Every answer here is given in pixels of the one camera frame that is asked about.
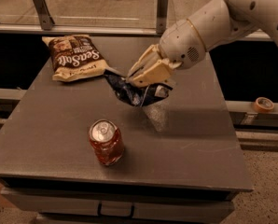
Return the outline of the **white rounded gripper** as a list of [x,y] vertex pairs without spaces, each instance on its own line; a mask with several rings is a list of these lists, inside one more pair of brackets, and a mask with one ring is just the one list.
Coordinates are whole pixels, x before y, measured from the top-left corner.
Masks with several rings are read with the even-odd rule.
[[147,48],[129,70],[126,81],[138,88],[164,82],[176,68],[189,69],[201,62],[205,52],[206,47],[190,20],[178,21],[164,32],[159,44]]

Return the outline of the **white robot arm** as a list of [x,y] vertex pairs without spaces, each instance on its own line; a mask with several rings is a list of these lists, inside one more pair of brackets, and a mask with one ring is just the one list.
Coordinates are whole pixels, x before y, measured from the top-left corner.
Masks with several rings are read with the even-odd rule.
[[176,22],[130,69],[126,80],[141,88],[167,80],[175,69],[189,69],[210,50],[256,30],[278,47],[278,0],[212,0]]

